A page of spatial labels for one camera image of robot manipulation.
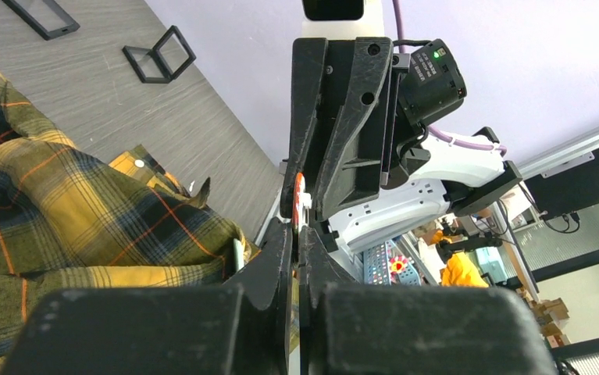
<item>white wall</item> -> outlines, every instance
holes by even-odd
[[[391,0],[385,29],[395,38]],[[195,50],[198,68],[260,147],[287,156],[291,46],[300,0],[147,0]],[[436,126],[491,126],[520,164],[599,127],[599,0],[401,1],[408,38],[442,38],[465,104]]]
[[[571,342],[599,338],[599,265],[538,283],[542,299],[563,299],[570,319],[564,333]]]

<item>screw hole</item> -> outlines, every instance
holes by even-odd
[[[372,92],[365,92],[362,95],[362,103],[364,105],[371,105],[374,100],[375,100],[375,95],[373,95]]]
[[[379,45],[372,44],[372,45],[368,46],[368,54],[369,55],[375,56],[378,53],[380,53],[380,47],[379,47]]]

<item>yellow plaid fabric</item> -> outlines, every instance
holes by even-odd
[[[0,75],[0,365],[50,291],[228,278],[234,239],[245,261],[258,250],[208,194],[209,181],[191,197],[140,146],[111,166],[78,151]]]

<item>black square frame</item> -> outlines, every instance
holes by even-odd
[[[76,20],[74,20],[69,13],[65,12],[65,9],[55,2],[55,0],[44,0],[44,4],[51,8],[51,10],[67,24],[67,26],[60,27],[59,29],[55,30],[46,30],[46,28],[42,26],[41,23],[39,23],[39,21],[37,21],[34,17],[32,17],[32,15],[29,14],[29,12],[26,11],[25,8],[22,7],[22,5],[16,0],[2,0],[2,2],[4,2],[11,10],[13,10],[14,13],[19,15],[19,17],[21,17],[28,24],[28,26],[32,27],[32,29],[35,30],[37,34],[39,34],[46,41],[73,33],[80,27],[78,22],[76,22]]]
[[[163,58],[163,54],[161,53],[161,48],[166,44],[166,42],[168,42],[168,40],[170,40],[170,38],[173,35],[175,35],[177,40],[180,42],[180,45],[182,46],[182,48],[184,48],[184,51],[188,55],[187,59],[184,62],[182,62],[180,67],[178,67],[174,72],[170,69],[168,62],[166,61],[166,59]],[[159,41],[155,43],[154,47],[140,48],[125,45],[122,48],[122,52],[124,52],[124,55],[127,57],[127,60],[129,60],[129,64],[131,64],[131,67],[134,68],[136,75],[144,84],[168,84],[171,81],[177,79],[180,76],[180,74],[182,74],[182,72],[184,72],[196,60],[196,55],[187,43],[187,40],[184,39],[184,36],[180,32],[180,29],[178,29],[177,26],[174,25],[171,26],[164,33],[161,39],[159,39]],[[142,67],[138,64],[138,61],[136,61],[134,57],[134,53],[136,52],[141,53],[143,55],[149,55],[152,58],[152,60],[154,60],[157,68],[159,69],[163,77],[147,77],[143,72]]]

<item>black mount bracket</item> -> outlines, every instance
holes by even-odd
[[[188,58],[184,62],[182,62],[180,67],[178,67],[174,72],[168,65],[166,59],[163,58],[163,55],[161,53],[161,48],[173,35],[175,35],[177,40],[180,42],[180,45],[182,46],[182,48],[184,48],[184,51],[188,55]],[[129,64],[131,64],[131,67],[134,68],[136,75],[138,76],[138,78],[141,79],[141,82],[144,84],[168,84],[172,80],[177,79],[180,76],[180,74],[182,74],[182,72],[184,72],[196,60],[196,55],[191,50],[191,47],[189,47],[189,44],[187,43],[186,39],[184,39],[184,36],[180,32],[180,29],[177,28],[177,26],[171,26],[167,30],[167,32],[161,37],[161,39],[159,39],[159,41],[156,42],[152,49],[131,47],[130,45],[125,45],[122,48],[122,52],[124,52],[124,55],[127,57],[127,60],[129,60]],[[147,77],[142,67],[138,64],[138,61],[134,57],[134,53],[136,52],[139,55],[149,55],[155,62],[159,71],[161,72],[162,77]]]
[[[321,222],[379,194],[393,46],[387,37],[302,38],[292,53],[292,151],[280,213],[290,217],[302,172]]]
[[[493,204],[502,195],[519,184],[520,181],[522,181],[522,175],[515,167],[515,164],[508,160],[504,161],[504,172],[502,174],[482,187],[467,189],[466,197],[454,202],[451,211],[456,216],[477,213]],[[444,184],[444,186],[447,187],[447,191],[450,191],[449,184]]]

